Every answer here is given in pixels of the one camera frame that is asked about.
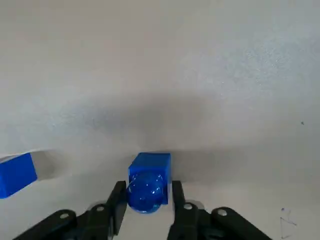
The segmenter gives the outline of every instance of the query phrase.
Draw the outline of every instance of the screw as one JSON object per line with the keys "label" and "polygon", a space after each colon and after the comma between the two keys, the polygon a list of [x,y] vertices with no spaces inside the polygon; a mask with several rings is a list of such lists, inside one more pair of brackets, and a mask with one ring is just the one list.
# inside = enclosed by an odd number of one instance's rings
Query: screw
{"label": "screw", "polygon": [[98,206],[98,207],[96,208],[96,210],[97,210],[98,212],[102,212],[103,210],[105,210],[105,208],[104,208],[103,206]]}
{"label": "screw", "polygon": [[67,217],[69,217],[69,214],[68,214],[68,213],[62,213],[62,214],[60,215],[60,218],[61,218],[61,219],[66,219]]}
{"label": "screw", "polygon": [[228,214],[227,214],[227,211],[224,210],[224,209],[219,209],[219,210],[218,210],[218,214],[219,214],[220,216],[223,216],[223,217],[225,217],[225,216],[228,215]]}
{"label": "screw", "polygon": [[187,210],[191,210],[192,209],[192,205],[190,203],[186,203],[183,207],[185,209],[187,209]]}

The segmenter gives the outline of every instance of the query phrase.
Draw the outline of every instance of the white wall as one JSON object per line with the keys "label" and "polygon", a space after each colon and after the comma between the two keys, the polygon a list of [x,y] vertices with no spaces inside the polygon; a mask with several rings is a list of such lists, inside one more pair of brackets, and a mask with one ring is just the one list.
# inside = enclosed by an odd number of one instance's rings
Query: white wall
{"label": "white wall", "polygon": [[[286,208],[290,240],[317,239],[319,7],[1,0],[0,153],[47,150],[40,181],[0,200],[1,239],[106,199],[142,151],[171,151],[173,177],[208,209],[228,205],[278,240]],[[171,212],[129,210],[117,239],[165,239]],[[150,219],[162,224],[141,231]]]}

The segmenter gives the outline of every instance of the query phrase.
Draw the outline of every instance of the blue cube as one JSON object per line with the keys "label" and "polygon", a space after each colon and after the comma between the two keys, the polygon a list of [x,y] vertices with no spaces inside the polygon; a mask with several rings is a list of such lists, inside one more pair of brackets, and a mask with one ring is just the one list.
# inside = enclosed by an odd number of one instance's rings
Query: blue cube
{"label": "blue cube", "polygon": [[140,213],[155,212],[168,204],[171,154],[141,152],[128,168],[128,204]]}
{"label": "blue cube", "polygon": [[37,180],[30,153],[0,162],[0,199],[7,198]]}

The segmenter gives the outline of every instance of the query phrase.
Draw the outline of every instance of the blue object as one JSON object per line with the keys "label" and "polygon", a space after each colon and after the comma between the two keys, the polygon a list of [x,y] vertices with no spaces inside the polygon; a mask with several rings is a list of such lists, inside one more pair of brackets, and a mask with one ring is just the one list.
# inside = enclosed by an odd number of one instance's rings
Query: blue object
{"label": "blue object", "polygon": [[150,214],[161,204],[168,204],[171,183],[170,153],[141,152],[128,169],[126,189],[129,206],[139,213]]}
{"label": "blue object", "polygon": [[0,199],[7,198],[37,180],[30,153],[0,163]]}

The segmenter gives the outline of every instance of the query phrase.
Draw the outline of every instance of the transparent blue sphere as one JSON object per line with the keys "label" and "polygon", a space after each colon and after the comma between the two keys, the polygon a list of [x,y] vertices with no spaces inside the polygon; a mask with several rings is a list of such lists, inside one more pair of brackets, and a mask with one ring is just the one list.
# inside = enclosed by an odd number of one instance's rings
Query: transparent blue sphere
{"label": "transparent blue sphere", "polygon": [[129,206],[142,214],[157,211],[164,199],[164,180],[160,174],[143,172],[133,176],[126,189]]}

